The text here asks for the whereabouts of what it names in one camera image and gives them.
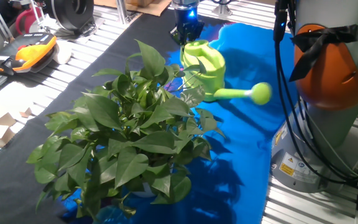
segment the potted plant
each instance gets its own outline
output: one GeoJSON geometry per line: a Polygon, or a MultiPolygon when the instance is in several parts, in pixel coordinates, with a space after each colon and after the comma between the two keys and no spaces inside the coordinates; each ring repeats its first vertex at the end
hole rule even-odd
{"type": "Polygon", "coordinates": [[[124,73],[101,70],[94,76],[117,78],[83,93],[72,110],[48,115],[45,126],[53,133],[27,160],[35,165],[37,181],[46,184],[38,204],[47,196],[66,200],[81,189],[77,217],[95,219],[107,197],[130,217],[135,209],[124,201],[131,192],[147,188],[156,195],[152,203],[179,202],[191,189],[184,165],[196,157],[211,159],[202,135],[221,131],[209,111],[195,108],[204,99],[202,86],[181,92],[180,98],[164,88],[186,72],[206,72],[204,66],[167,66],[153,47],[138,43],[141,53],[129,58],[141,56],[144,68],[130,71],[127,60],[124,73]]]}

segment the table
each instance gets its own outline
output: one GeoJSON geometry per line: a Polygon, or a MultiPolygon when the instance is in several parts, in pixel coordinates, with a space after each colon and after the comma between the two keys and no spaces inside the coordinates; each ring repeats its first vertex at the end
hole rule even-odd
{"type": "MultiPolygon", "coordinates": [[[[203,1],[198,12],[203,16],[219,17],[211,12],[215,7],[216,4],[213,2],[203,1]]],[[[269,4],[241,1],[230,4],[230,9],[233,15],[220,18],[266,29],[273,28],[274,8],[269,4]]],[[[129,26],[122,25],[117,21],[116,9],[95,6],[94,15],[105,19],[105,23],[88,43],[70,43],[73,47],[73,53],[66,65],[51,63],[32,76],[18,76],[18,79],[26,83],[27,86],[35,86],[32,89],[40,95],[31,106],[33,115],[28,119],[18,118],[18,122],[12,127],[14,132],[20,131],[29,119],[40,114],[76,76],[94,62],[129,26]]],[[[262,223],[358,224],[357,193],[357,189],[346,186],[336,194],[326,192],[305,194],[295,192],[271,177],[262,223]]]]}

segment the watering can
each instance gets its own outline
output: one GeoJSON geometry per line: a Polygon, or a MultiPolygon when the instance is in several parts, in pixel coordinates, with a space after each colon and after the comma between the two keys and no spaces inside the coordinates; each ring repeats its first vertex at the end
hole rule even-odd
{"type": "Polygon", "coordinates": [[[219,51],[209,46],[207,40],[191,42],[185,45],[184,50],[181,50],[180,61],[185,68],[200,64],[198,60],[205,66],[206,73],[188,72],[184,77],[184,82],[190,88],[203,85],[206,102],[247,97],[251,98],[257,105],[264,105],[269,102],[272,96],[272,88],[268,83],[258,83],[251,90],[225,89],[226,63],[219,51]]]}

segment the cardboard box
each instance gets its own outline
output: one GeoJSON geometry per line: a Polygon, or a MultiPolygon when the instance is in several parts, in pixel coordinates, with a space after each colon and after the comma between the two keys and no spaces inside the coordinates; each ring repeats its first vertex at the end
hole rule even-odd
{"type": "Polygon", "coordinates": [[[15,135],[6,125],[0,125],[0,147],[4,147],[15,135]]]}
{"type": "Polygon", "coordinates": [[[127,4],[131,4],[133,6],[146,7],[154,0],[125,0],[127,4]]]}

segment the blue mat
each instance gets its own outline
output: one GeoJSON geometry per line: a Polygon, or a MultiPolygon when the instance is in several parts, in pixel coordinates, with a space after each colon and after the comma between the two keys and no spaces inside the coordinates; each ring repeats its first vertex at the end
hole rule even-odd
{"type": "MultiPolygon", "coordinates": [[[[226,60],[226,88],[251,89],[256,83],[273,87],[272,100],[263,106],[249,99],[219,100],[202,103],[221,123],[226,139],[215,132],[206,134],[213,150],[212,162],[197,159],[188,165],[192,191],[175,205],[153,205],[153,198],[132,197],[130,205],[137,214],[130,223],[260,223],[267,193],[271,142],[284,121],[278,95],[272,30],[229,24],[208,26],[201,39],[215,39],[210,46],[226,60]]],[[[283,69],[287,76],[293,68],[293,44],[286,34],[282,42],[283,69]]],[[[170,52],[170,63],[180,63],[179,52],[170,52]]],[[[295,86],[290,85],[292,97],[295,86]]],[[[105,208],[101,217],[119,215],[105,208]]],[[[116,223],[115,220],[104,223],[116,223]]]]}

